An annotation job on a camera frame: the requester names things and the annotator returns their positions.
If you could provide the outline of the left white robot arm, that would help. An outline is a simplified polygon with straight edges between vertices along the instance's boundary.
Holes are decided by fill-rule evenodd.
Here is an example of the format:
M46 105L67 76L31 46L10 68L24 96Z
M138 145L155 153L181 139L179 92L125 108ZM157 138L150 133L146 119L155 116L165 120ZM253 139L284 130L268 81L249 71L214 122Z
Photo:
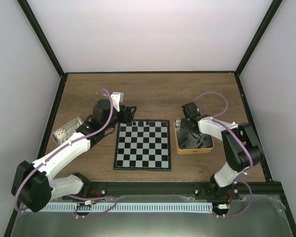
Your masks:
M42 210L51 200L68 196L78 200L88 200L91 193L90 180L80 173L65 178L56 175L71 161L93 148L105 137L105 132L118 123L130 123L137 108L126 107L110 100L100 100L93 113L83 123L74 128L73 134L55 150L29 163L21 162L16 169L11 193L14 195L14 209L33 212Z

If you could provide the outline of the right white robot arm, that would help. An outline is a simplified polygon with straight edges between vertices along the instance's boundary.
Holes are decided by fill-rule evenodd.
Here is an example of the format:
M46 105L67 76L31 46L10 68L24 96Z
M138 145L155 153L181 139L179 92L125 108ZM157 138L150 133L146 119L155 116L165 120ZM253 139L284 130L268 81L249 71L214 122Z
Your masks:
M238 177L246 175L264 160L262 145L248 123L228 123L210 115L201 115L195 103L182 106L184 118L180 130L191 134L207 134L222 141L226 163L211 176L209 192L220 199Z

